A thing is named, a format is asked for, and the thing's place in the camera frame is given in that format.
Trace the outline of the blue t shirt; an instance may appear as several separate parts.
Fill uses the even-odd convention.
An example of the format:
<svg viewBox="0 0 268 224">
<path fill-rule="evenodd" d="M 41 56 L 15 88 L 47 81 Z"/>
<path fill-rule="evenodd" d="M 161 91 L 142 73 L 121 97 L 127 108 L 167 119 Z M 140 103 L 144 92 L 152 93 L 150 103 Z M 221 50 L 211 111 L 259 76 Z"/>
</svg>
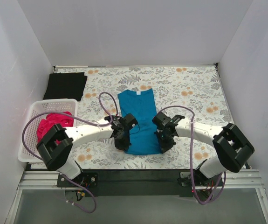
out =
<svg viewBox="0 0 268 224">
<path fill-rule="evenodd" d="M 127 153 L 132 155 L 160 154 L 160 146 L 155 135 L 157 127 L 152 122 L 157 114 L 153 89 L 124 90 L 117 96 L 122 116 L 131 113 L 138 122 L 138 126 L 130 130 L 131 146 Z"/>
</svg>

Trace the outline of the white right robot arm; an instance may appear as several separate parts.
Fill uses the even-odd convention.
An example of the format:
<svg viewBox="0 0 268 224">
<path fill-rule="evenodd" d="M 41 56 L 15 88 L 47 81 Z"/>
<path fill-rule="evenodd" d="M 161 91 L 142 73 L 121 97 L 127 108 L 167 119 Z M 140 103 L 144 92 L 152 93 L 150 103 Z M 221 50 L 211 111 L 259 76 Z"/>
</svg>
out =
<svg viewBox="0 0 268 224">
<path fill-rule="evenodd" d="M 193 170 L 196 184 L 206 185 L 217 175 L 230 171 L 238 173 L 254 153 L 254 147 L 237 125 L 210 126 L 193 123 L 181 115 L 173 118 L 159 112 L 154 118 L 159 146 L 162 153 L 170 150 L 176 142 L 174 137 L 189 137 L 214 147 L 216 156 L 206 159 Z"/>
</svg>

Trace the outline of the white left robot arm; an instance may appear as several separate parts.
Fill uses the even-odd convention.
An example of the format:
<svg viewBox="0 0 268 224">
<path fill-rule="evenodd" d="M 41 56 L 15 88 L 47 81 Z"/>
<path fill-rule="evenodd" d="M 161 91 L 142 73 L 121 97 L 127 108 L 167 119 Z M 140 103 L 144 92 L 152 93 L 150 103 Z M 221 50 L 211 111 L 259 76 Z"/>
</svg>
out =
<svg viewBox="0 0 268 224">
<path fill-rule="evenodd" d="M 96 125 L 62 127 L 56 124 L 43 136 L 36 149 L 49 171 L 58 171 L 72 186 L 78 187 L 84 176 L 75 161 L 68 161 L 72 149 L 96 140 L 114 138 L 115 148 L 126 152 L 131 146 L 130 130 L 137 125 L 138 121 L 130 113 L 125 117 L 107 116 Z"/>
</svg>

